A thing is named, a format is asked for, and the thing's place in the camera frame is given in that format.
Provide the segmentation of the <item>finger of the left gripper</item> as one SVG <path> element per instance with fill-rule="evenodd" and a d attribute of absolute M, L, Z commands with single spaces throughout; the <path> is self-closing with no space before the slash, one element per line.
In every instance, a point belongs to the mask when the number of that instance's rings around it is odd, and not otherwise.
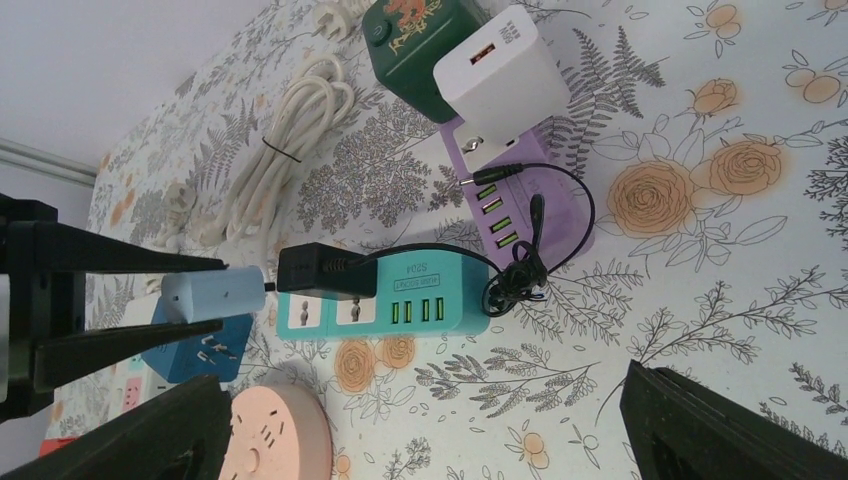
<path fill-rule="evenodd" d="M 50 221 L 20 221 L 6 229 L 9 272 L 178 273 L 224 270 L 220 259 L 146 249 Z"/>
<path fill-rule="evenodd" d="M 85 331 L 38 343 L 33 385 L 52 390 L 144 351 L 221 330 L 221 319 Z"/>

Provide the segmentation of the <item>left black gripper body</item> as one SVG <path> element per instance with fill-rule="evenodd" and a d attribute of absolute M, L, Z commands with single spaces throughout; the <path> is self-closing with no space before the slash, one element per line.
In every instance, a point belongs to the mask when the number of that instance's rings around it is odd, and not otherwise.
<path fill-rule="evenodd" d="M 37 413 L 84 375 L 72 362 L 85 330 L 84 237 L 41 201 L 1 196 L 1 273 L 10 293 L 3 422 Z"/>

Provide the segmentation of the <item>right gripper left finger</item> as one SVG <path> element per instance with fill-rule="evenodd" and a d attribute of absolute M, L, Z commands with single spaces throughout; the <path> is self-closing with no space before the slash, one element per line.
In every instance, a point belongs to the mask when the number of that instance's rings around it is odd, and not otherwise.
<path fill-rule="evenodd" d="M 232 397 L 204 375 L 180 384 L 3 479 L 217 479 Z"/>

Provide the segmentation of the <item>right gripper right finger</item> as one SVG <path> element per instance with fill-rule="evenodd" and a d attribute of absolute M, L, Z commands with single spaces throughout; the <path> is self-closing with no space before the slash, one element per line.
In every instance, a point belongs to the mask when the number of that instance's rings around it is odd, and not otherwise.
<path fill-rule="evenodd" d="M 844 479 L 847 461 L 668 368 L 631 361 L 619 404 L 644 479 Z"/>

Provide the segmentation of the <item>red cube socket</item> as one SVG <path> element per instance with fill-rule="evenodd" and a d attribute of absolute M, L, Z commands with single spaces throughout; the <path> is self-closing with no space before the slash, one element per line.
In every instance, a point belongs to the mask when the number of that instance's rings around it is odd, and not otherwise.
<path fill-rule="evenodd" d="M 38 457 L 44 457 L 49 455 L 50 453 L 62 448 L 63 446 L 73 442 L 76 440 L 75 436 L 72 437 L 60 437 L 60 438 L 47 438 L 42 441 L 38 453 Z"/>

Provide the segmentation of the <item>dark blue cube socket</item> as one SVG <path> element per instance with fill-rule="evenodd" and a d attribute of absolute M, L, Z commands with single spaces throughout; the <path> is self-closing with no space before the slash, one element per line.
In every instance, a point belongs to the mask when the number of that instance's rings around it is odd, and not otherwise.
<path fill-rule="evenodd" d="M 231 382 L 239 374 L 253 323 L 250 313 L 226 317 L 217 332 L 160 345 L 142 352 L 141 358 L 168 383 L 182 383 L 198 375 Z"/>

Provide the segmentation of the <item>light blue plug adapter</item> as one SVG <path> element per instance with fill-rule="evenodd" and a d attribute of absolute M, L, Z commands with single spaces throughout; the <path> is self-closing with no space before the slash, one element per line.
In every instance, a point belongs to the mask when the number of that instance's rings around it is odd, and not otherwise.
<path fill-rule="evenodd" d="M 254 313 L 276 285 L 257 266 L 165 275 L 158 305 L 171 323 L 195 323 Z"/>

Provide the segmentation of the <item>black power adapter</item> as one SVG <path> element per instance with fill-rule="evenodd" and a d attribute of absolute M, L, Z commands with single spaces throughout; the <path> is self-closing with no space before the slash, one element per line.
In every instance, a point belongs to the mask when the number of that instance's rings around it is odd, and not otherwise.
<path fill-rule="evenodd" d="M 312 242 L 283 249 L 278 257 L 278 272 L 274 282 L 265 289 L 278 294 L 289 293 L 317 298 L 338 297 L 343 300 L 372 298 L 376 295 L 376 263 L 386 257 L 419 251 L 443 251 L 472 258 L 495 271 L 481 292 L 480 310 L 490 317 L 502 317 L 522 302 L 539 302 L 543 295 L 536 287 L 546 285 L 548 275 L 566 265 L 583 250 L 593 233 L 597 207 L 586 183 L 572 172 L 553 164 L 542 162 L 511 163 L 483 168 L 458 182 L 460 186 L 478 187 L 494 184 L 521 174 L 529 169 L 557 171 L 574 182 L 584 192 L 589 205 L 589 219 L 582 237 L 556 265 L 548 267 L 541 258 L 541 240 L 545 223 L 545 199 L 540 193 L 532 196 L 529 213 L 532 239 L 511 243 L 512 261 L 505 267 L 497 266 L 489 258 L 471 250 L 443 243 L 411 243 L 392 246 L 362 255 L 329 245 Z"/>

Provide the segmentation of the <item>white cube adapter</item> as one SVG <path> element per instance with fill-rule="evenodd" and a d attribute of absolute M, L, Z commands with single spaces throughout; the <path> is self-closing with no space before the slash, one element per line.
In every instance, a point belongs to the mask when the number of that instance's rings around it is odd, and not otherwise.
<path fill-rule="evenodd" d="M 445 102 L 487 142 L 505 144 L 562 115 L 571 98 L 527 10 L 511 5 L 437 61 Z"/>

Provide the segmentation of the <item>dark green cube socket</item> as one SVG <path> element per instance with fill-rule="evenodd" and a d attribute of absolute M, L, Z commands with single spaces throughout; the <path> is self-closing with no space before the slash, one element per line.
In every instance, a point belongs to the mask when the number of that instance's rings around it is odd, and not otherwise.
<path fill-rule="evenodd" d="M 436 63 L 479 30 L 490 15 L 473 0 L 381 0 L 362 18 L 377 81 L 430 121 L 457 113 L 442 98 Z"/>

